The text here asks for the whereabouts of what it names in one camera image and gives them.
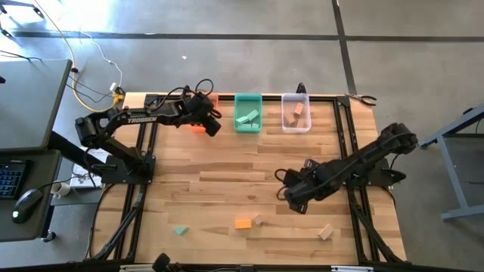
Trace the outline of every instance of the teal bin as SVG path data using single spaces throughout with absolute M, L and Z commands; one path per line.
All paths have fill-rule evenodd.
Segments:
M 235 120 L 246 116 L 253 110 L 257 110 L 259 115 L 248 122 L 259 125 L 257 128 L 238 125 Z M 234 128 L 239 133 L 259 133 L 262 128 L 262 95 L 261 94 L 235 94 L 234 99 Z

